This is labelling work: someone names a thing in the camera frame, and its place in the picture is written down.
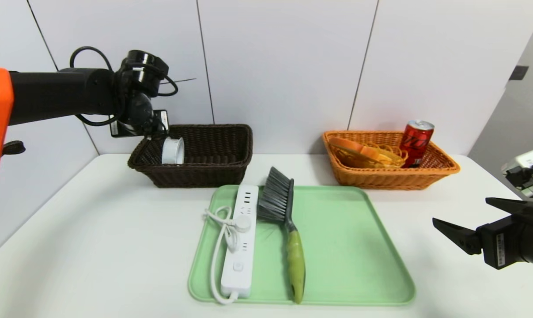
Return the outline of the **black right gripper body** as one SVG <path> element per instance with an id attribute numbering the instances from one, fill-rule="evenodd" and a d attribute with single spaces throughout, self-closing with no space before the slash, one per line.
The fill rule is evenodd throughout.
<path id="1" fill-rule="evenodd" d="M 533 208 L 480 226 L 484 262 L 500 270 L 517 262 L 533 265 Z"/>

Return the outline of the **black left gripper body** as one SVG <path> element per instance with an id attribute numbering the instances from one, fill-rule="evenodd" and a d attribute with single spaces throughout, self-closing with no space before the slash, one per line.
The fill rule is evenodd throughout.
<path id="1" fill-rule="evenodd" d="M 111 137 L 152 137 L 169 132 L 169 116 L 166 110 L 152 110 L 140 118 L 123 117 L 109 125 Z"/>

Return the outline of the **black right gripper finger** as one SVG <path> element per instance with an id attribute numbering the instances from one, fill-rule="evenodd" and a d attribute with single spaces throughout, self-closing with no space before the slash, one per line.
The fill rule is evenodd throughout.
<path id="1" fill-rule="evenodd" d="M 480 255 L 482 253 L 480 237 L 475 230 L 436 218 L 432 219 L 432 224 L 444 237 L 448 238 L 468 255 Z"/>
<path id="2" fill-rule="evenodd" d="M 511 215 L 517 215 L 522 218 L 533 218 L 533 201 L 517 201 L 512 199 L 487 197 L 485 202 L 488 205 Z"/>

